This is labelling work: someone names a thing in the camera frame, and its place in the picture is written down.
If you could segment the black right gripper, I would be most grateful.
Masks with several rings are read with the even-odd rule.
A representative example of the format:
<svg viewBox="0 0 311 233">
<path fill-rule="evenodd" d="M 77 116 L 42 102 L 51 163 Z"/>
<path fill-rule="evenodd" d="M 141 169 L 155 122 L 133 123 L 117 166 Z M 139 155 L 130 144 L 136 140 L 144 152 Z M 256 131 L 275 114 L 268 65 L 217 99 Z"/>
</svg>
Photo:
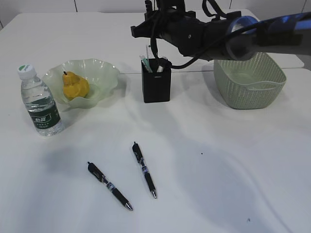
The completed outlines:
<svg viewBox="0 0 311 233">
<path fill-rule="evenodd" d="M 194 11 L 177 8 L 156 10 L 138 26 L 131 26 L 134 38 L 163 39 L 169 43 L 193 43 L 197 40 L 197 18 Z"/>
</svg>

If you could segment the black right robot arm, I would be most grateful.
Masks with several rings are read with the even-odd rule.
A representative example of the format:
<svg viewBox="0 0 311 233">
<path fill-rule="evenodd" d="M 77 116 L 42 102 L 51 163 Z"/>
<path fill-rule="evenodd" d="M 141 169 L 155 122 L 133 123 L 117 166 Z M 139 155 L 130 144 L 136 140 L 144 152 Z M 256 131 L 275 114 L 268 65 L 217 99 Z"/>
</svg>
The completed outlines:
<svg viewBox="0 0 311 233">
<path fill-rule="evenodd" d="M 195 15 L 171 8 L 157 10 L 131 27 L 134 38 L 165 40 L 184 57 L 201 60 L 249 60 L 257 52 L 311 53 L 311 14 L 300 13 L 258 22 L 253 17 L 201 22 Z"/>
</svg>

